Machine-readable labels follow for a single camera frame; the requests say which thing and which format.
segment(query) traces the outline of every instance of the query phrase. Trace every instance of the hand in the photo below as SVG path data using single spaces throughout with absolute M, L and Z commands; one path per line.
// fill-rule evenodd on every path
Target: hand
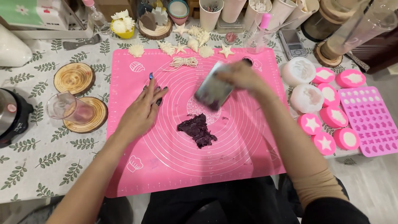
M 229 69 L 230 72 L 217 72 L 216 77 L 250 92 L 266 86 L 260 76 L 244 61 L 230 64 Z
M 159 86 L 154 88 L 155 78 L 149 81 L 137 99 L 126 109 L 115 134 L 122 136 L 128 143 L 144 134 L 154 123 L 158 115 L 158 109 L 162 97 L 168 92 L 168 88 Z

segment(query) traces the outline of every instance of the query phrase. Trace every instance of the wooden slice coaster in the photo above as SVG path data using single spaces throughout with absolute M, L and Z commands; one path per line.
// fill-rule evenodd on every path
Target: wooden slice coaster
M 94 107 L 93 118 L 84 124 L 74 124 L 70 121 L 64 120 L 64 125 L 72 132 L 80 134 L 91 133 L 100 128 L 105 123 L 106 119 L 108 119 L 108 107 L 104 102 L 95 97 L 87 96 L 82 97 L 79 100 Z
M 69 91 L 74 96 L 85 94 L 94 85 L 94 71 L 84 63 L 62 66 L 54 75 L 54 86 L 59 92 Z
M 315 45 L 315 48 L 314 48 L 314 56 L 315 56 L 315 58 L 318 60 L 318 62 L 319 62 L 321 65 L 323 65 L 323 66 L 325 66 L 325 67 L 328 67 L 328 68 L 335 68 L 335 67 L 339 66 L 339 65 L 342 63 L 342 61 L 343 61 L 343 56 L 341 55 L 341 56 L 339 56 L 338 58 L 333 59 L 333 60 L 330 60 L 330 59 L 325 58 L 325 57 L 322 55 L 321 50 L 320 50 L 320 49 L 321 49 L 321 46 L 322 46 L 324 43 L 325 43 L 325 42 L 323 41 L 323 42 L 320 42 L 320 43 L 318 43 L 318 44 Z
M 170 18 L 168 18 L 166 25 L 156 26 L 155 31 L 145 28 L 141 20 L 139 21 L 138 26 L 141 35 L 151 40 L 161 40 L 165 37 L 168 37 L 170 36 L 170 33 L 172 32 L 173 29 L 173 23 L 170 20 Z

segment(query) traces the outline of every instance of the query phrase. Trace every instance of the tablecloth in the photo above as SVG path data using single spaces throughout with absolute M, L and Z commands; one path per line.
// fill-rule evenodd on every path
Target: tablecloth
M 199 20 L 190 19 L 186 27 L 192 25 L 199 26 Z M 246 35 L 247 32 L 239 34 L 233 47 L 243 47 Z M 299 35 L 307 51 L 307 58 L 315 67 L 321 67 L 312 51 L 315 43 L 306 39 L 300 31 Z M 45 112 L 47 101 L 58 92 L 53 84 L 54 74 L 63 65 L 82 62 L 91 66 L 96 73 L 95 83 L 87 93 L 79 97 L 93 96 L 108 104 L 112 52 L 115 49 L 126 49 L 133 43 L 141 43 L 147 49 L 158 48 L 155 41 L 140 35 L 138 29 L 127 40 L 114 33 L 101 37 L 101 43 L 85 45 L 71 51 L 63 49 L 63 41 L 82 42 L 85 39 L 25 40 L 32 49 L 32 60 L 23 67 L 0 67 L 2 88 L 18 93 L 34 108 L 29 116 L 28 130 L 14 139 L 12 145 L 0 149 L 0 203 L 66 194 L 103 147 L 106 141 L 106 123 L 92 133 L 78 134 L 66 129 L 62 120 L 50 119 Z M 220 48 L 224 37 L 224 34 L 212 32 L 207 45 Z M 183 36 L 171 33 L 161 41 L 185 45 L 187 40 L 187 33 Z M 277 34 L 268 43 L 268 47 L 274 50 L 278 65 L 287 62 Z M 345 69 L 359 70 L 347 57 L 332 70 L 338 74 Z M 340 88 L 335 82 L 331 85 Z M 289 97 L 293 88 L 286 84 L 284 88 Z M 291 114 L 293 118 L 298 116 L 292 109 Z M 323 131 L 333 133 L 333 128 L 326 124 L 322 126 Z M 357 153 L 358 150 L 337 149 L 329 157 Z

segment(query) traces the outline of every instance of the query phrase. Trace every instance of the pink silicone mold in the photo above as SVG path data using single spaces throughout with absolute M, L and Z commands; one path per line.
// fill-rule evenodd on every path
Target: pink silicone mold
M 340 89 L 342 107 L 367 157 L 398 152 L 398 129 L 376 87 Z
M 311 136 L 311 141 L 322 155 L 331 155 L 336 151 L 336 142 L 333 137 L 326 132 L 320 132 L 317 135 Z
M 332 128 L 342 128 L 348 125 L 347 115 L 337 106 L 328 106 L 319 111 L 321 119 Z
M 355 150 L 359 147 L 359 136 L 351 128 L 336 129 L 333 133 L 336 145 L 343 150 Z
M 312 80 L 315 84 L 330 83 L 334 80 L 334 72 L 328 68 L 316 68 L 316 76 Z
M 338 106 L 340 104 L 340 96 L 336 89 L 327 83 L 321 83 L 317 88 L 323 93 L 325 100 L 322 107 Z
M 309 136 L 316 135 L 322 130 L 322 122 L 315 114 L 301 115 L 297 118 L 297 124 Z
M 343 88 L 359 87 L 366 82 L 362 72 L 355 69 L 347 69 L 336 76 L 336 83 Z

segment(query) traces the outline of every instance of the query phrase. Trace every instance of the black nail polish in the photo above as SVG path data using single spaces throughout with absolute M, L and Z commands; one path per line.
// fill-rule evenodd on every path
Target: black nail polish
M 160 106 L 160 103 L 162 102 L 162 97 L 160 97 L 157 101 L 156 101 L 156 105 Z

